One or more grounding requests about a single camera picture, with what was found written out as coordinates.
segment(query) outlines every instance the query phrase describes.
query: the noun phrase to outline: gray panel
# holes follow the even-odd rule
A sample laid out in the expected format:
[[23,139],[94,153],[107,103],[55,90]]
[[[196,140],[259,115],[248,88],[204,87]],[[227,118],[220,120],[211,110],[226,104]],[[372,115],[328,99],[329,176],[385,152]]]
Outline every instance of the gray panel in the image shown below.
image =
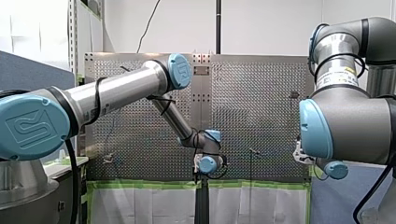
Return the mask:
[[75,86],[68,71],[0,51],[0,91],[35,91],[49,86],[62,90]]
[[[304,181],[307,166],[291,156],[298,103],[306,96],[306,58],[213,55],[212,127],[222,132],[221,151],[230,166],[225,178]],[[297,99],[290,93],[297,91]]]
[[[124,72],[121,66],[135,70],[144,61],[161,56],[87,54],[86,77],[87,80],[94,80],[116,76]],[[190,122],[191,88],[172,91],[170,95],[177,101],[177,108],[186,121]],[[178,144],[176,134],[153,103],[146,99],[100,118],[92,126],[86,127],[86,134],[87,147],[96,154],[90,161],[89,179],[191,179],[192,149]],[[114,153],[114,162],[104,164],[103,157],[109,153]]]
[[[87,54],[86,79],[115,76],[123,72],[121,66],[136,69],[145,60],[161,56]],[[298,134],[298,102],[312,90],[312,85],[305,85],[310,79],[306,58],[186,56],[192,69],[209,66],[209,74],[194,75],[190,87],[171,95],[193,127],[222,131],[221,151],[230,161],[225,178],[250,178],[252,148],[263,155],[253,160],[252,178],[306,181],[307,168],[291,156]],[[291,91],[300,96],[291,99]],[[145,99],[100,118],[86,132],[87,152],[96,155],[89,179],[191,179],[192,150],[178,145],[172,129]],[[114,153],[114,161],[104,164],[103,157],[109,153]]]

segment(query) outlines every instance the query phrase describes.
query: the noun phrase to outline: metal post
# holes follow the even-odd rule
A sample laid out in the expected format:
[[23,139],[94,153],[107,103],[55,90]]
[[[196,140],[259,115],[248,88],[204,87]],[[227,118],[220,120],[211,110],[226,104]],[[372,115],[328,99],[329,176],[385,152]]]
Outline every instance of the metal post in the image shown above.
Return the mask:
[[221,0],[216,0],[216,54],[221,54]]
[[194,224],[209,224],[209,184],[205,175],[201,175],[201,188],[195,191]]

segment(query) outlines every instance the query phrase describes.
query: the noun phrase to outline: robotic arm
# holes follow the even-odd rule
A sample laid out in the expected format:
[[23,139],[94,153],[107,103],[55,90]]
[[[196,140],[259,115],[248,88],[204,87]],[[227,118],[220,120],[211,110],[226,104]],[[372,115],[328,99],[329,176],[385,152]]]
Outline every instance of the robotic arm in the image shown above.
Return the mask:
[[[347,167],[341,161],[386,164],[382,175],[356,207],[358,213],[396,165],[396,23],[382,18],[337,25],[321,24],[313,34],[310,66],[317,69],[316,90],[300,102],[301,147],[294,157],[318,166],[330,177],[344,178]],[[365,63],[370,65],[367,91],[358,78]],[[357,74],[355,60],[362,65]],[[396,173],[382,203],[379,223],[394,223],[396,216]]]
[[[4,98],[0,100],[0,158],[31,161],[45,157],[65,139],[77,135],[83,125],[148,97],[163,112],[184,147],[202,148],[210,154],[201,159],[200,166],[204,174],[213,173],[221,166],[219,132],[213,131],[212,136],[194,132],[166,95],[186,88],[190,81],[189,62],[180,54],[172,54],[147,61],[133,72],[70,90],[50,87]],[[193,140],[197,134],[199,144]]]

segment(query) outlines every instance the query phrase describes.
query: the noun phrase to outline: green tape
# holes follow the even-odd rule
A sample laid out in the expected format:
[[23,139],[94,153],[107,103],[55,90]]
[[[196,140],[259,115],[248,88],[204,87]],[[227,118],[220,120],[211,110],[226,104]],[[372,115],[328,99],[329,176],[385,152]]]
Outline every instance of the green tape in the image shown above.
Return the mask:
[[[266,188],[266,189],[290,189],[307,190],[306,194],[306,224],[310,222],[311,207],[311,184],[310,183],[280,183],[274,181],[249,180],[209,180],[212,189],[242,188],[242,187]],[[96,189],[198,189],[201,184],[192,181],[147,181],[147,180],[100,180],[87,182],[88,223],[91,223],[92,194]]]
[[88,201],[87,194],[81,195],[81,203],[85,203]]
[[311,191],[312,186],[309,184],[306,193],[305,223],[311,223]]

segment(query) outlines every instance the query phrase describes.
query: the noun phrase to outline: metal frame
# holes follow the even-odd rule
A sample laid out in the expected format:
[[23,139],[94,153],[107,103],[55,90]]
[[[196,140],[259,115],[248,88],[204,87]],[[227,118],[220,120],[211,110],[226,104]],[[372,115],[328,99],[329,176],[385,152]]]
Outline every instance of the metal frame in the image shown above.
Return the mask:
[[[95,81],[97,78],[106,76],[108,74],[120,74],[123,72],[121,68],[118,68],[118,66],[120,65],[133,64],[135,67],[127,66],[127,68],[136,69],[137,66],[139,66],[139,64],[141,64],[142,62],[149,59],[161,58],[163,55],[165,54],[87,53],[85,56],[86,82]],[[197,130],[218,128],[223,132],[224,135],[222,140],[222,152],[226,155],[227,153],[229,153],[229,162],[231,163],[229,175],[226,175],[224,178],[252,178],[260,180],[300,183],[310,181],[308,169],[305,166],[295,163],[293,157],[291,156],[291,153],[295,147],[294,134],[298,132],[298,101],[304,99],[305,96],[310,94],[313,90],[312,77],[309,75],[306,69],[306,58],[285,56],[236,56],[210,54],[185,54],[185,56],[191,62],[191,69],[193,71],[196,66],[207,66],[209,67],[209,71],[208,74],[204,75],[195,74],[192,78],[191,86],[188,90],[175,91],[175,93],[172,93],[172,95],[175,95],[177,100],[177,107],[181,109],[181,112],[187,117],[187,120],[190,122],[192,127],[196,128]],[[227,74],[219,73],[219,71],[216,69],[226,69],[227,66],[229,66],[230,64],[233,64],[233,66],[231,67],[236,67],[237,69],[234,73],[229,75],[233,76],[233,78],[236,78],[236,80],[238,78],[244,78],[244,83],[242,83],[241,85],[254,84],[249,84],[248,82],[246,82],[248,79],[244,77],[245,73],[249,74],[251,73],[250,70],[253,69],[255,73],[253,74],[253,76],[255,76],[255,78],[263,78],[263,80],[270,78],[271,80],[278,81],[281,85],[274,84],[274,86],[280,88],[279,90],[281,90],[281,92],[285,93],[288,88],[294,89],[295,86],[298,89],[296,90],[300,93],[299,98],[293,100],[293,102],[291,103],[293,108],[295,108],[295,112],[294,110],[290,111],[290,113],[293,115],[292,123],[295,123],[296,127],[292,128],[292,133],[290,134],[288,133],[288,130],[281,130],[281,132],[283,132],[284,134],[284,139],[275,136],[276,131],[274,131],[274,136],[270,136],[270,140],[267,140],[265,138],[259,139],[257,138],[257,136],[250,136],[252,135],[252,133],[253,135],[254,133],[260,134],[262,130],[251,130],[252,133],[245,132],[240,135],[239,138],[247,138],[247,141],[250,141],[252,145],[261,146],[261,148],[253,148],[255,150],[258,149],[259,151],[261,151],[262,156],[253,160],[254,174],[252,175],[250,175],[249,173],[249,148],[228,148],[229,146],[231,146],[229,144],[231,141],[239,141],[237,139],[231,139],[230,137],[232,136],[230,136],[230,133],[233,132],[233,134],[238,134],[239,131],[234,130],[231,126],[228,127],[228,131],[224,130],[227,129],[227,122],[224,123],[224,126],[216,127],[216,125],[221,124],[221,122],[214,120],[215,118],[213,109],[216,106],[219,107],[219,103],[215,105],[214,102],[219,102],[224,97],[232,97],[232,94],[230,95],[230,93],[232,93],[230,90],[227,91],[228,93],[226,93],[225,96],[219,94],[217,92],[218,90],[216,89],[212,90],[212,87],[216,88],[216,85],[219,85],[219,81],[216,80],[217,77],[214,76],[228,76]],[[247,91],[247,95],[252,96],[252,92],[248,92],[250,87],[244,86],[244,88]],[[268,106],[268,109],[266,109],[266,111],[271,111],[271,109],[273,109],[276,113],[279,114],[280,117],[282,117],[282,115],[284,114],[284,111],[282,109],[286,108],[285,106],[287,105],[285,105],[285,102],[287,101],[287,99],[275,98],[277,100],[275,100],[274,102],[278,102],[278,104],[276,105],[276,103],[272,103],[271,101],[269,101],[271,97],[276,97],[276,94],[263,88],[256,88],[256,90],[258,89],[260,89],[260,94],[262,96],[257,97],[262,97],[264,103],[257,106],[260,106],[260,108]],[[272,105],[280,106],[280,109],[278,107],[272,108]],[[148,132],[148,134],[153,134],[152,137],[150,136],[148,139],[150,139],[149,141],[151,141],[151,144],[153,143],[154,145],[148,144],[146,146],[143,146],[146,143],[139,142],[139,138],[145,137],[144,135],[139,135],[138,132],[147,132],[148,130],[146,130],[146,128],[141,128],[139,130],[139,128],[136,126],[134,129],[122,130],[122,132],[120,132],[120,130],[111,131],[113,132],[111,138],[116,138],[118,139],[119,143],[122,142],[126,144],[122,146],[120,144],[114,145],[114,141],[116,140],[113,139],[111,140],[113,141],[113,143],[108,144],[107,146],[107,148],[110,148],[112,146],[121,146],[123,148],[120,151],[116,152],[114,158],[112,158],[112,160],[114,159],[114,161],[111,162],[113,165],[122,164],[122,170],[116,171],[113,165],[104,164],[104,155],[102,154],[104,147],[103,138],[106,138],[106,135],[103,135],[103,132],[110,132],[109,129],[111,126],[111,120],[113,120],[114,117],[119,116],[128,120],[129,122],[138,122],[142,125],[144,122],[155,124],[155,126],[158,127],[157,129],[161,130],[162,132],[159,135],[157,133]],[[257,121],[254,119],[256,117],[253,117],[252,127],[256,127],[254,126],[254,122]],[[268,119],[266,122],[270,122],[270,125],[268,125],[269,127],[276,127],[276,124],[274,123],[276,122],[276,120]],[[100,139],[98,140],[98,142],[96,142],[93,138],[94,134],[100,132],[102,132],[102,135],[98,135]],[[173,133],[170,127],[167,127],[166,122],[160,117],[155,107],[146,100],[134,103],[132,106],[127,106],[127,108],[125,108],[125,110],[122,111],[120,114],[113,113],[103,117],[102,119],[99,119],[96,124],[93,124],[92,126],[88,126],[86,128],[86,134],[87,150],[96,154],[96,158],[92,159],[92,165],[90,166],[91,168],[88,172],[89,179],[111,179],[118,177],[143,178],[148,180],[191,180],[191,161],[193,150],[188,150],[177,145],[176,135]],[[285,142],[287,142],[287,146],[290,146],[290,150],[284,149],[283,151],[280,150],[281,152],[279,152],[279,148],[283,148],[285,146]],[[142,147],[142,149],[137,148],[138,143],[141,144],[139,146]],[[263,148],[265,148],[265,146],[271,146],[270,144],[273,143],[278,144],[278,146],[268,147],[271,148],[269,149],[269,152],[271,153],[270,155],[267,155],[267,152],[264,151]],[[136,146],[136,148],[125,148],[132,145]],[[161,171],[164,174],[154,174],[154,170]]]
[[77,76],[78,73],[78,0],[69,0],[68,8],[68,33],[69,33],[69,62],[71,72]]

